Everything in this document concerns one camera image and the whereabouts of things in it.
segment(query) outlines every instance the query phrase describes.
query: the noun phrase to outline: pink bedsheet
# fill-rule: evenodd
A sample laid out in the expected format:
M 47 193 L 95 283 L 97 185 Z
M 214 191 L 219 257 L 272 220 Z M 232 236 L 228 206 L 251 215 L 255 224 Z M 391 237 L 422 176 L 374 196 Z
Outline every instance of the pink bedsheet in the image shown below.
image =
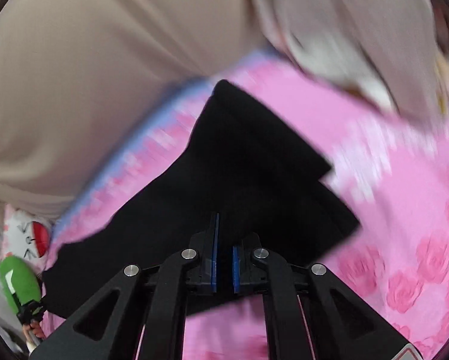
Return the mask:
M 322 259 L 425 359 L 449 338 L 449 118 L 425 134 L 329 87 L 287 62 L 263 61 L 227 76 L 261 100 L 334 164 L 324 182 L 356 213 L 362 228 Z M 102 228 L 135 193 L 183 151 L 206 96 L 175 110 L 176 122 L 156 130 L 142 150 L 124 156 L 118 178 L 93 200 L 50 250 Z M 50 332 L 61 321 L 48 316 Z M 187 319 L 187 360 L 267 358 L 260 298 Z

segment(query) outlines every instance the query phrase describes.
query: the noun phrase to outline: cartoon face pillow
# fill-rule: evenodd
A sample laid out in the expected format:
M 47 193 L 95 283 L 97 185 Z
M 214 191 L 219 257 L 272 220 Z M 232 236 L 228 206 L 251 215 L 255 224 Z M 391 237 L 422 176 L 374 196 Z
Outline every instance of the cartoon face pillow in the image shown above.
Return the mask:
M 2 257 L 20 257 L 35 273 L 41 273 L 46 264 L 50 229 L 49 221 L 8 204 L 4 213 Z

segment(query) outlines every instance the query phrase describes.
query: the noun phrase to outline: metal screw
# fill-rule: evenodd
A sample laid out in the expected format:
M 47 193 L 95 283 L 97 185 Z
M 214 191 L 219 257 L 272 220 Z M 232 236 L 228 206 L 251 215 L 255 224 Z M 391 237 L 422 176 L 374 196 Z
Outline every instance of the metal screw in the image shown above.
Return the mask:
M 139 267 L 137 265 L 128 265 L 125 269 L 124 269 L 124 274 L 126 276 L 132 277 L 132 276 L 136 276 L 139 272 Z
M 326 267 L 323 264 L 314 264 L 311 267 L 311 272 L 315 275 L 322 276 L 326 273 Z
M 186 260 L 188 260 L 188 259 L 192 260 L 196 257 L 196 255 L 197 255 L 197 253 L 196 253 L 196 250 L 194 250 L 194 249 L 184 249 L 181 252 L 181 257 L 183 257 Z
M 269 252 L 266 249 L 263 249 L 262 247 L 256 249 L 253 254 L 257 259 L 265 259 L 266 257 L 269 256 Z

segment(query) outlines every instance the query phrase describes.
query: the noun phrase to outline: black cloth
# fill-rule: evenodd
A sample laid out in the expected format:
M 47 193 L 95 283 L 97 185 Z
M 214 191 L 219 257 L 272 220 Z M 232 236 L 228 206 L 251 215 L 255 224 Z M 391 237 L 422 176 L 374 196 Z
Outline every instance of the black cloth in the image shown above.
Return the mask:
M 129 264 L 147 268 L 187 247 L 220 213 L 218 291 L 190 312 L 232 299 L 231 247 L 256 232 L 305 266 L 350 235 L 351 211 L 319 179 L 331 167 L 260 102 L 220 81 L 183 154 L 100 233 L 64 245 L 43 273 L 50 312 L 68 317 Z

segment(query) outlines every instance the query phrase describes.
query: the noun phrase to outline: green object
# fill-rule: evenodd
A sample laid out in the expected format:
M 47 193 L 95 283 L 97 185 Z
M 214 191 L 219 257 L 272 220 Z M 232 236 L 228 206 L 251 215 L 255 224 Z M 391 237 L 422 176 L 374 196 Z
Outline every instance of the green object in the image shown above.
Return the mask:
M 9 256 L 0 263 L 1 283 L 3 284 L 4 296 L 8 301 L 14 314 L 18 308 L 13 293 L 16 293 L 21 304 L 41 300 L 41 289 L 38 279 L 29 266 L 19 257 Z

